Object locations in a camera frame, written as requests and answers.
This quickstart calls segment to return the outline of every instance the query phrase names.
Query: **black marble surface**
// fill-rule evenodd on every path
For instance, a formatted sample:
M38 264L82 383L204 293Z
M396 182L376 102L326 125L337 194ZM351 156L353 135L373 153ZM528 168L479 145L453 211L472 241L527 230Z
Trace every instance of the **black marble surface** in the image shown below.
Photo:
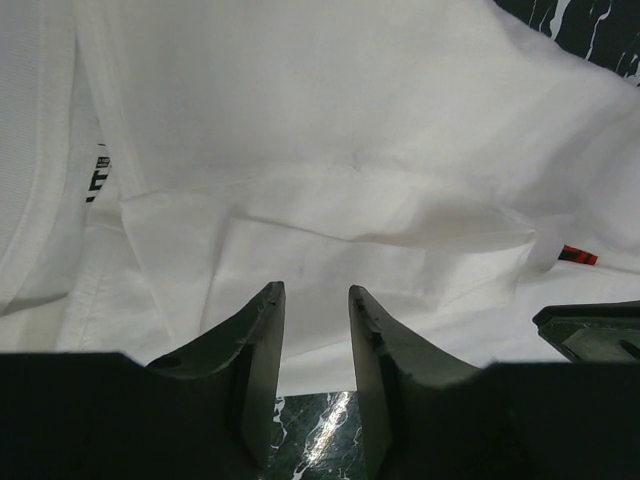
M354 392L278 398L269 480L365 480Z

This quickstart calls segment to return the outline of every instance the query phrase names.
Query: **black plastic part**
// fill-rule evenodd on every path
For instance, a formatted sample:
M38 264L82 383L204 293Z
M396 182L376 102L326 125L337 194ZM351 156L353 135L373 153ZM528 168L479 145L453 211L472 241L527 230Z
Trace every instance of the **black plastic part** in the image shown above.
M255 479L266 470L284 286L142 367L0 355L0 478Z
M640 361L640 302L547 307L533 322L572 362Z
M640 365L451 357L350 291L370 480L635 478Z

